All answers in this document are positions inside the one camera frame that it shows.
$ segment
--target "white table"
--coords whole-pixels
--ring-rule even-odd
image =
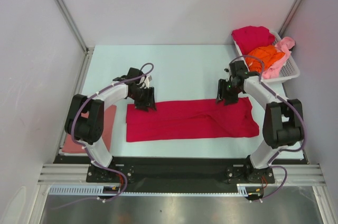
[[[113,78],[127,74],[130,67],[151,62],[151,85],[155,101],[216,98],[218,80],[226,77],[224,68],[235,58],[232,45],[98,45],[95,47],[82,94],[109,85]],[[281,83],[271,87],[284,93]],[[264,110],[250,97],[252,115],[262,129]],[[113,156],[245,158],[256,150],[262,134],[253,138],[173,139],[166,141],[126,142],[127,99],[116,103],[110,152]],[[303,159],[302,152],[283,152],[279,158]]]

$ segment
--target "red fabric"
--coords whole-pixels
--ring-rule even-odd
[[[271,45],[275,36],[266,27],[243,27],[232,31],[232,37],[236,41],[243,55],[248,55],[255,48]]]
[[[227,105],[214,99],[164,101],[157,111],[127,107],[127,142],[159,139],[254,137],[259,127],[251,115],[248,97]]]
[[[112,126],[114,125],[115,113],[116,113],[115,105],[111,105],[109,108],[105,110],[104,113],[104,131],[102,133],[102,139],[104,140],[108,150],[110,149]],[[88,117],[88,114],[81,114],[81,116]],[[64,153],[69,154],[82,154],[86,152],[86,150],[82,149],[82,146],[75,144],[72,141],[72,138],[69,134],[67,134],[65,138],[62,151]]]

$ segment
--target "white plastic basket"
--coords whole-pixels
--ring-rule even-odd
[[[275,31],[270,30],[270,33],[275,36],[275,41],[273,42],[273,45],[275,45],[277,42],[279,42],[281,40],[280,36]],[[243,54],[242,54],[242,52],[241,52],[241,50],[240,50],[240,48],[237,45],[235,40],[234,40],[234,44],[236,46],[237,56],[242,56]],[[264,82],[266,82],[266,83],[269,83],[269,82],[283,83],[283,82],[285,82],[289,79],[297,78],[300,75],[300,73],[301,72],[299,71],[299,68],[296,65],[296,62],[294,61],[292,56],[290,56],[289,59],[286,61],[285,65],[281,68],[281,70],[279,72],[279,77],[273,78],[273,79],[265,79]]]

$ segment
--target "gray floor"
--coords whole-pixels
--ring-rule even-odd
[[[119,197],[103,204],[86,200],[59,210],[51,208],[80,199],[48,197],[41,224],[207,224],[323,223],[312,188],[283,188],[263,203],[221,197]]]

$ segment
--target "folded cloth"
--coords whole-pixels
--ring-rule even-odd
[[[254,56],[264,63],[264,71],[270,68],[276,61],[280,60],[284,57],[284,52],[278,52],[277,49],[273,45],[269,45],[266,47],[258,47],[251,51],[249,55]],[[245,58],[245,61],[248,65],[249,71],[262,71],[261,63],[254,58]]]
[[[278,78],[281,68],[283,65],[285,65],[286,61],[291,55],[289,49],[291,49],[293,46],[295,46],[295,40],[287,36],[276,43],[275,48],[277,52],[283,52],[285,55],[263,72],[262,76],[264,79]]]
[[[164,101],[157,111],[127,107],[127,142],[159,139],[254,137],[259,126],[252,118],[248,97],[225,106],[214,99]]]
[[[243,55],[257,47],[271,45],[275,36],[266,27],[248,26],[232,31],[232,37],[236,41]]]
[[[116,113],[116,106],[111,105],[109,108],[105,110],[104,114],[104,131],[102,133],[102,139],[105,142],[107,149],[110,149],[111,143],[111,134],[112,134],[112,126],[114,125]],[[64,146],[62,148],[62,152],[69,154],[82,154],[85,153],[86,150],[82,149],[82,146],[74,143],[69,134],[67,134],[64,142]]]

